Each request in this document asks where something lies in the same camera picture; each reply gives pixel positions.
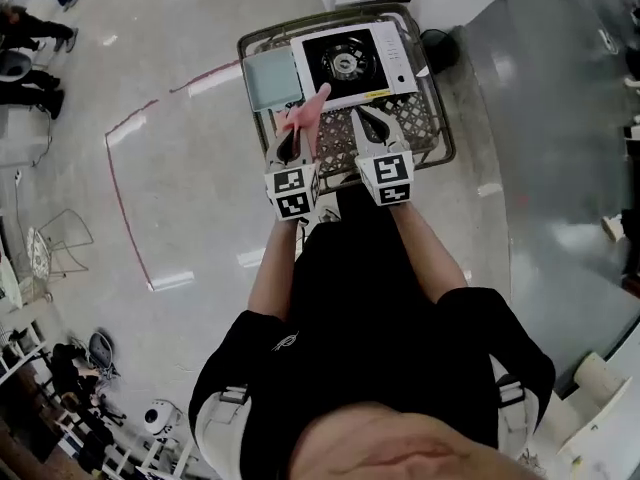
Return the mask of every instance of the floor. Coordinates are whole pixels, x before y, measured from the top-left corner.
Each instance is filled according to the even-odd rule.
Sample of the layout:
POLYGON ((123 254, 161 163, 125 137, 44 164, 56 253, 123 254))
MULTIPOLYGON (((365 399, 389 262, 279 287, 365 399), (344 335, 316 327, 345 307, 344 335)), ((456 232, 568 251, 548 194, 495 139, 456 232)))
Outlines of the floor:
POLYGON ((632 197, 622 127, 640 100, 622 80, 624 46, 638 36, 625 4, 496 0, 464 33, 504 183, 512 308, 553 359, 559 389, 586 353, 608 354, 640 309, 619 287, 627 244, 600 228, 632 197))
MULTIPOLYGON (((23 229, 42 225, 72 208, 90 229, 95 243, 75 252, 89 271, 52 284, 48 311, 81 339, 96 328, 113 337, 122 377, 109 396, 136 427, 154 398, 187 408, 199 369, 245 308, 255 258, 273 222, 242 79, 205 78, 175 89, 233 61, 243 34, 321 12, 322 4, 80 0, 62 13, 53 1, 30 0, 29 8, 81 31, 75 50, 50 64, 67 100, 49 153, 37 168, 23 170, 20 222, 23 229), (156 291, 148 289, 121 216, 107 133, 130 230, 156 291)), ((500 171, 470 77, 466 63, 439 78, 458 154, 417 173, 415 203, 471 284, 493 286, 509 298, 500 171)), ((27 126, 23 117, 13 131, 10 121, 10 132, 27 126)), ((44 124, 37 113, 26 117, 29 126, 44 124)), ((13 176, 0 172, 16 256, 22 245, 13 176)), ((52 234, 68 243, 85 237, 73 218, 52 234)))

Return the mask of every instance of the white tile floor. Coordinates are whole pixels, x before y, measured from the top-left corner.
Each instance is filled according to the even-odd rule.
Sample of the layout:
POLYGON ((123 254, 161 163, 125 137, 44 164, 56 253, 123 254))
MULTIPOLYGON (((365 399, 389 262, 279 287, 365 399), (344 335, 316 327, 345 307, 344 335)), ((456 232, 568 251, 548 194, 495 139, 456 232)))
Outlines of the white tile floor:
MULTIPOLYGON (((24 170, 22 225, 42 224, 66 207, 85 219, 95 244, 78 258, 89 272, 52 285, 51 311, 81 338, 97 327, 109 331, 122 375, 110 396, 131 423, 141 424, 155 397, 187 408, 199 368, 245 308, 256 267, 243 266, 243 255, 264 247, 273 222, 242 79, 197 94, 169 91, 234 60, 241 35, 323 8, 320 0, 80 0, 68 13, 54 1, 30 0, 29 7, 80 27, 80 35, 75 50, 58 54, 49 68, 62 78, 67 100, 48 155, 24 170), (173 276, 193 277, 150 292, 118 207, 105 133, 154 99, 110 136, 124 207, 150 278, 162 285, 173 276)), ((477 193, 487 180, 478 177, 461 113, 451 108, 455 98, 444 96, 458 156, 417 174, 416 204, 472 283, 483 280, 508 296, 504 207, 491 210, 500 244, 489 254, 480 236, 486 209, 477 193)), ((21 245, 13 174, 4 170, 0 177, 15 255, 21 245)), ((71 221, 58 230, 68 242, 80 231, 71 221)))

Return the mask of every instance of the yellow label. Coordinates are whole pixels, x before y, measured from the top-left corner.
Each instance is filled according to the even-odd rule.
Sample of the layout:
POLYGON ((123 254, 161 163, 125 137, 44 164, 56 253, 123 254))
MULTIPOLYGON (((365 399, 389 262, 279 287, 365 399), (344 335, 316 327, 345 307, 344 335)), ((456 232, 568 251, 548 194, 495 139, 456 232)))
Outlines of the yellow label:
POLYGON ((389 89, 384 89, 383 91, 368 92, 364 95, 364 97, 368 100, 372 100, 373 98, 381 98, 382 96, 391 96, 391 91, 389 89))

